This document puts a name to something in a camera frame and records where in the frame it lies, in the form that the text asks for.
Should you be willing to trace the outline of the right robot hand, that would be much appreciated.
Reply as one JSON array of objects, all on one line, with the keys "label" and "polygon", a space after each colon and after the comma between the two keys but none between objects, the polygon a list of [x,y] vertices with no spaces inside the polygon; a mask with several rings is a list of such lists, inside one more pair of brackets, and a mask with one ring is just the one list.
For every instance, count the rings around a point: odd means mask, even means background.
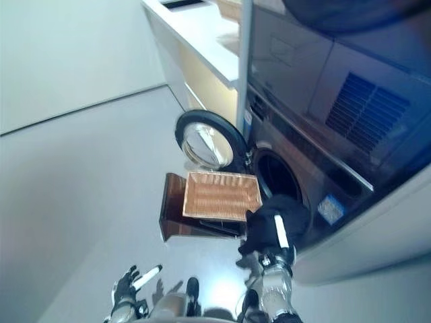
[{"label": "right robot hand", "polygon": [[296,261],[296,247],[289,242],[283,218],[280,214],[273,217],[276,243],[263,250],[263,266],[285,266],[291,268]]}]

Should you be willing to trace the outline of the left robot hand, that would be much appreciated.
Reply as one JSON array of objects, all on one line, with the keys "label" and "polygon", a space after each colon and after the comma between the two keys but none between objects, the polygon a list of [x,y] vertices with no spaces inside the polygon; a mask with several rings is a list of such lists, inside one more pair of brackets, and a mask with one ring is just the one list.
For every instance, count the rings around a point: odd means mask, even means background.
[{"label": "left robot hand", "polygon": [[158,264],[144,274],[141,274],[136,264],[131,266],[130,269],[114,283],[111,292],[112,304],[116,305],[120,303],[123,298],[135,299],[137,292],[162,269],[163,266]]}]

